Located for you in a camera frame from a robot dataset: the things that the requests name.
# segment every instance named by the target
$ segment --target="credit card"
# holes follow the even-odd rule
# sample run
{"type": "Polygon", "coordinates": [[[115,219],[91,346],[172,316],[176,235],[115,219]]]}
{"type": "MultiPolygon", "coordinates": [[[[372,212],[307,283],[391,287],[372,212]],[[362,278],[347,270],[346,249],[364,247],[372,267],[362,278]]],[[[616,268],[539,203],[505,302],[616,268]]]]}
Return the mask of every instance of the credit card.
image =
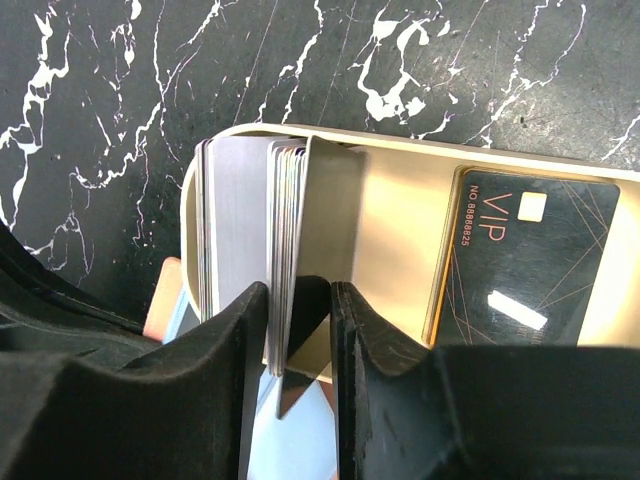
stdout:
{"type": "Polygon", "coordinates": [[[482,170],[461,183],[435,344],[575,345],[619,188],[482,170]]]}

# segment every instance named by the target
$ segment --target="black marble surface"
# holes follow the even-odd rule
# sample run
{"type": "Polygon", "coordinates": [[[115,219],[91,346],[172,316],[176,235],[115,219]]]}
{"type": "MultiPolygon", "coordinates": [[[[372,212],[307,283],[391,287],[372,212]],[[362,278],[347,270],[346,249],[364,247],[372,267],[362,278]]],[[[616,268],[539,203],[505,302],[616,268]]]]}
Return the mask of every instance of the black marble surface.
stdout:
{"type": "Polygon", "coordinates": [[[635,0],[9,0],[0,218],[142,320],[194,146],[323,125],[640,165],[635,0]]]}

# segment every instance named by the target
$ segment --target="black tabletop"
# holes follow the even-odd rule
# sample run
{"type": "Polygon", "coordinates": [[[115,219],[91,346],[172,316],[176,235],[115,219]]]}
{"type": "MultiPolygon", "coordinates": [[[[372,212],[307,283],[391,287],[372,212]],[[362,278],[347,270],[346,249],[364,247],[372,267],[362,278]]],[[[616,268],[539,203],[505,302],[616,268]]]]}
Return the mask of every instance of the black tabletop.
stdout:
{"type": "Polygon", "coordinates": [[[640,165],[633,0],[10,0],[0,218],[142,320],[194,146],[322,125],[640,165]]]}

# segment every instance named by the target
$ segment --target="card chip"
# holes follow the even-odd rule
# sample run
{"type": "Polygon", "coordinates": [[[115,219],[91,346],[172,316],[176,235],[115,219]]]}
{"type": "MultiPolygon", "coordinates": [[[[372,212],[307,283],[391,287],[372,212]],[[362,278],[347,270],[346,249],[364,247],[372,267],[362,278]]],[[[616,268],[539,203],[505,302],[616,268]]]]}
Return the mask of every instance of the card chip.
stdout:
{"type": "Polygon", "coordinates": [[[524,222],[541,222],[546,203],[546,193],[524,192],[520,200],[518,220],[524,222]]]}

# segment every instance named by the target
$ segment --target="beige tray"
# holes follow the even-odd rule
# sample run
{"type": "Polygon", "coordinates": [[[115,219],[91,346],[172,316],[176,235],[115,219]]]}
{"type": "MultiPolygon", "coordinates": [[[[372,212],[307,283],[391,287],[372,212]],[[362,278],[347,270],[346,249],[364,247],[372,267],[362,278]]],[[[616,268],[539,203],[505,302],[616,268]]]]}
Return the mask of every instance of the beige tray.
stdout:
{"type": "MultiPolygon", "coordinates": [[[[640,173],[580,161],[293,125],[248,124],[231,135],[311,135],[367,153],[353,283],[378,313],[418,342],[434,315],[451,230],[452,191],[461,167],[500,169],[567,179],[606,180],[620,200],[593,287],[579,344],[640,346],[640,173]]],[[[198,309],[195,163],[181,198],[182,271],[198,309]]],[[[330,381],[325,321],[290,367],[330,381]]]]}

